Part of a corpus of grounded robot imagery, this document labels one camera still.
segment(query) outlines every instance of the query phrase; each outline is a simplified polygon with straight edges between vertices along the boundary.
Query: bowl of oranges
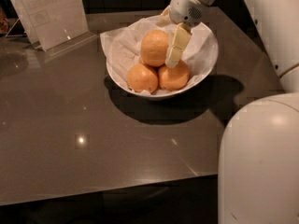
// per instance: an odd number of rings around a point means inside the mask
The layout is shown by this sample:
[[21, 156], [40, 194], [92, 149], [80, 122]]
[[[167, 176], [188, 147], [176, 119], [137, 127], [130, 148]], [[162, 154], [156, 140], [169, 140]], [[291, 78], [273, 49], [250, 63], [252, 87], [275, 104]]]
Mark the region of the bowl of oranges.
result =
[[142, 19], [100, 35], [112, 80], [123, 90], [151, 100], [173, 97], [196, 86], [212, 71], [219, 54], [216, 37], [200, 23], [192, 28], [192, 38], [178, 64], [167, 67], [169, 34], [176, 25], [159, 27], [158, 19]]

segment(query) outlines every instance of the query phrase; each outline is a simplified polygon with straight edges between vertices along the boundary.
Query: glossy tabletop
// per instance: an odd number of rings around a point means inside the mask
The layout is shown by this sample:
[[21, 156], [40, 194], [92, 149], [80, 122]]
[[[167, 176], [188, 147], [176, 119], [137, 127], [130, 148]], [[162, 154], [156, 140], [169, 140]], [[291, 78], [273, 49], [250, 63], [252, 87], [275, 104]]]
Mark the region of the glossy tabletop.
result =
[[[158, 11], [88, 15], [97, 35]], [[59, 56], [0, 38], [0, 204], [215, 175], [240, 107], [281, 93], [266, 54], [218, 8], [215, 69], [195, 88], [149, 101], [120, 90], [99, 37]]]

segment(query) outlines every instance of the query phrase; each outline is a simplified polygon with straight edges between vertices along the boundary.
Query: brown table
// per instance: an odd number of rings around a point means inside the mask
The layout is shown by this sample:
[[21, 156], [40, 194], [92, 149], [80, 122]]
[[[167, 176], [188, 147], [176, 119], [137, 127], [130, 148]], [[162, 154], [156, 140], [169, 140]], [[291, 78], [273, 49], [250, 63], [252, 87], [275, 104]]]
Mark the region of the brown table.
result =
[[[87, 18], [99, 35], [158, 13]], [[159, 102], [113, 83], [99, 38], [57, 57], [25, 37], [0, 38], [0, 204], [216, 175], [227, 121], [282, 89], [266, 54], [221, 10], [204, 22], [219, 40], [215, 69]]]

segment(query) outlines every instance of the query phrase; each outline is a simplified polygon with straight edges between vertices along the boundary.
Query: bowl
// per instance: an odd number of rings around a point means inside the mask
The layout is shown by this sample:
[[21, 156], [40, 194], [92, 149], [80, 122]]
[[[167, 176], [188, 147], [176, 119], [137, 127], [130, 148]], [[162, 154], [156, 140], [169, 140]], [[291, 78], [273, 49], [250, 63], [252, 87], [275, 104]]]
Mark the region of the bowl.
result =
[[217, 38], [204, 24], [192, 28], [192, 38], [182, 54], [181, 60], [190, 69], [190, 79], [186, 86], [178, 91], [158, 89], [135, 92], [128, 87], [126, 75], [132, 65], [139, 61], [141, 40], [145, 33], [160, 29], [170, 33], [176, 29], [175, 24], [165, 27], [156, 25], [159, 16], [141, 19], [132, 25], [100, 34], [103, 51], [107, 57], [107, 71], [112, 80], [123, 90], [143, 98], [161, 100], [181, 94], [198, 85], [212, 71], [219, 55]]

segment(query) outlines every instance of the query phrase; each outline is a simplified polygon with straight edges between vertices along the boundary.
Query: orange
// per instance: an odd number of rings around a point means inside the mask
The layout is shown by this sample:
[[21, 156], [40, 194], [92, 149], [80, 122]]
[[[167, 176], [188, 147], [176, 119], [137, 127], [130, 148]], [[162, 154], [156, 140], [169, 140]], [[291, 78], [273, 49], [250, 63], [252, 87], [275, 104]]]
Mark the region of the orange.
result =
[[154, 92], [158, 88], [158, 75], [153, 67], [143, 63], [134, 64], [127, 74], [130, 89], [136, 92]]
[[163, 90], [177, 91], [187, 84], [189, 75], [189, 67], [183, 61], [179, 61], [174, 68], [164, 64], [158, 70], [159, 86]]
[[141, 41], [140, 56], [147, 65], [159, 67], [165, 63], [168, 49], [168, 34], [161, 30], [150, 30]]

